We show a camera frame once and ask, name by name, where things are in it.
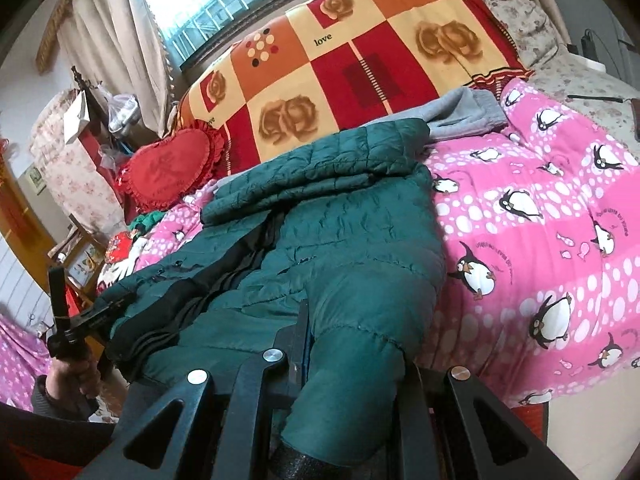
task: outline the penguin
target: penguin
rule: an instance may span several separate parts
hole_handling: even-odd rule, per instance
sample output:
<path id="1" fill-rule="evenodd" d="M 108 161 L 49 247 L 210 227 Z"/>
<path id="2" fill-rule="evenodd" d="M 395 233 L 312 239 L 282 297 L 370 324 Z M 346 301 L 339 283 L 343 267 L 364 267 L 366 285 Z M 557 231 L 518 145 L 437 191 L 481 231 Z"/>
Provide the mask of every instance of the penguin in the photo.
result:
<path id="1" fill-rule="evenodd" d="M 606 258 L 613 252 L 616 241 L 613 238 L 613 234 L 600 227 L 600 224 L 597 222 L 593 223 L 593 227 L 596 229 L 596 237 L 593 240 L 590 240 L 590 242 L 596 244 L 600 248 L 600 254 L 602 254 L 602 257 Z"/>
<path id="2" fill-rule="evenodd" d="M 507 94 L 507 97 L 504 100 L 504 105 L 507 107 L 513 106 L 518 101 L 520 101 L 520 99 L 522 99 L 523 95 L 524 94 L 520 90 L 518 90 L 517 88 L 514 88 L 513 90 L 511 90 L 511 92 Z"/>
<path id="3" fill-rule="evenodd" d="M 616 364 L 623 354 L 622 346 L 616 345 L 613 342 L 613 336 L 611 332 L 609 332 L 609 344 L 602 349 L 602 352 L 600 352 L 600 355 L 598 355 L 598 358 L 593 363 L 589 363 L 589 366 L 598 365 L 604 370 Z"/>
<path id="4" fill-rule="evenodd" d="M 543 404 L 544 402 L 549 402 L 551 400 L 552 393 L 553 390 L 551 389 L 547 390 L 543 394 L 537 394 L 536 392 L 533 392 L 518 403 L 522 406 L 528 406 L 529 404 Z"/>
<path id="5" fill-rule="evenodd" d="M 545 299 L 529 324 L 529 335 L 545 350 L 549 350 L 549 343 L 556 339 L 567 340 L 571 321 L 572 298 L 569 293 L 555 303 L 548 304 L 549 300 L 551 296 Z"/>
<path id="6" fill-rule="evenodd" d="M 474 295 L 474 300 L 482 300 L 495 288 L 495 274 L 489 266 L 478 260 L 469 246 L 460 242 L 466 250 L 466 254 L 458 260 L 456 272 L 450 272 L 449 276 L 461 280 L 466 288 Z"/>
<path id="7" fill-rule="evenodd" d="M 538 129 L 541 132 L 546 132 L 552 126 L 555 126 L 560 122 L 564 115 L 560 112 L 556 112 L 551 108 L 545 108 L 536 115 L 536 122 L 538 123 Z"/>
<path id="8" fill-rule="evenodd" d="M 625 167 L 606 144 L 593 147 L 593 163 L 599 170 L 624 170 Z"/>
<path id="9" fill-rule="evenodd" d="M 548 162 L 544 166 L 538 166 L 538 170 L 551 173 L 553 176 L 564 176 L 564 171 L 558 168 L 554 163 Z"/>
<path id="10" fill-rule="evenodd" d="M 439 174 L 435 173 L 433 179 L 433 190 L 437 193 L 444 193 L 445 195 L 455 193 L 460 189 L 460 184 L 450 178 L 442 178 Z"/>
<path id="11" fill-rule="evenodd" d="M 483 162 L 491 162 L 500 156 L 500 152 L 495 148 L 487 148 L 485 150 L 475 150 L 474 152 L 469 153 L 469 155 L 473 158 L 482 160 Z"/>
<path id="12" fill-rule="evenodd" d="M 531 220 L 533 216 L 542 218 L 536 203 L 533 202 L 529 192 L 525 190 L 507 191 L 498 204 L 505 211 L 526 218 L 527 220 Z"/>

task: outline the green puffer jacket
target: green puffer jacket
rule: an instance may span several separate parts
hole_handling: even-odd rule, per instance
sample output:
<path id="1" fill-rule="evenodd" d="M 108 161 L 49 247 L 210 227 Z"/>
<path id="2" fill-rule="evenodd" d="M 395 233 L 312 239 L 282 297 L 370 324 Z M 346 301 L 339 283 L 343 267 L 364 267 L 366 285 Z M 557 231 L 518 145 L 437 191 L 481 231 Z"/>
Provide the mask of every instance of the green puffer jacket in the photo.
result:
<path id="1" fill-rule="evenodd" d="M 172 280 L 201 270 L 185 269 L 216 262 L 272 208 L 293 201 L 261 267 L 211 301 L 174 345 L 151 354 L 142 373 L 165 384 L 195 368 L 214 377 L 235 373 L 296 322 L 306 299 L 315 343 L 282 439 L 324 462 L 363 462 L 388 435 L 404 362 L 418 353 L 444 283 L 431 175 L 416 161 L 428 135 L 418 119 L 347 130 L 226 184 L 203 209 L 204 229 L 189 244 L 100 297 L 138 295 L 111 336 Z M 172 270 L 177 260 L 180 273 Z M 164 281 L 153 281 L 158 272 Z"/>

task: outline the beige floor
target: beige floor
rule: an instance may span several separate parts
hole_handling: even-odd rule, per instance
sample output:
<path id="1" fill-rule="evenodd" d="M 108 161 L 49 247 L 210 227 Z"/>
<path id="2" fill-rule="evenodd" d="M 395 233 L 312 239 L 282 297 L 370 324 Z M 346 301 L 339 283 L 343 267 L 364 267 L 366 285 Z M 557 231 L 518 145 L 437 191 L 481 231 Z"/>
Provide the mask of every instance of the beige floor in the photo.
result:
<path id="1" fill-rule="evenodd" d="M 640 369 L 549 403 L 548 446 L 579 480 L 614 480 L 640 444 Z"/>

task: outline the metal screw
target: metal screw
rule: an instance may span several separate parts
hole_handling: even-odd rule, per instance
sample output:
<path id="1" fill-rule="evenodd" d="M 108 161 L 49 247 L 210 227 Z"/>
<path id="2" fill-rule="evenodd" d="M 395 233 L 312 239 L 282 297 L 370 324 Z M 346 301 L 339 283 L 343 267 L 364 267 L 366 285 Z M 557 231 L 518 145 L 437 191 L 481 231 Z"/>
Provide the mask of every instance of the metal screw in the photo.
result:
<path id="1" fill-rule="evenodd" d="M 189 372 L 189 375 L 187 375 L 187 380 L 191 384 L 202 384 L 207 380 L 207 373 L 204 370 L 192 370 Z"/>
<path id="2" fill-rule="evenodd" d="M 262 354 L 262 358 L 270 363 L 279 361 L 283 356 L 284 354 L 282 353 L 282 350 L 278 350 L 277 348 L 269 348 L 264 351 L 264 354 Z"/>
<path id="3" fill-rule="evenodd" d="M 471 377 L 471 372 L 463 366 L 454 366 L 451 369 L 451 377 L 457 381 L 466 381 Z"/>

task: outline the brown rose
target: brown rose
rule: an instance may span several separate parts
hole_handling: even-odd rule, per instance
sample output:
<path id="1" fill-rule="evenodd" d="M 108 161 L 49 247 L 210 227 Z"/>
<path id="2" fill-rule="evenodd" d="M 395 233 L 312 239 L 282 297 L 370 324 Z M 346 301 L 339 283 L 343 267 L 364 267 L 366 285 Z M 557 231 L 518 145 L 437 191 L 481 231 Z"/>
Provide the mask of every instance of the brown rose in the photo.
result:
<path id="1" fill-rule="evenodd" d="M 207 95 L 212 102 L 218 104 L 226 95 L 226 79 L 222 72 L 218 70 L 209 80 L 207 85 Z"/>
<path id="2" fill-rule="evenodd" d="M 306 96 L 267 103 L 260 113 L 260 135 L 273 144 L 287 137 L 305 142 L 318 131 L 316 105 Z"/>
<path id="3" fill-rule="evenodd" d="M 353 14 L 353 0 L 325 0 L 320 10 L 332 20 L 339 22 Z"/>
<path id="4" fill-rule="evenodd" d="M 440 44 L 449 52 L 460 54 L 468 60 L 482 57 L 482 48 L 478 35 L 464 23 L 449 22 L 440 28 Z"/>
<path id="5" fill-rule="evenodd" d="M 415 42 L 418 50 L 428 59 L 448 63 L 454 57 L 440 44 L 438 33 L 440 26 L 435 23 L 420 22 L 415 32 Z"/>

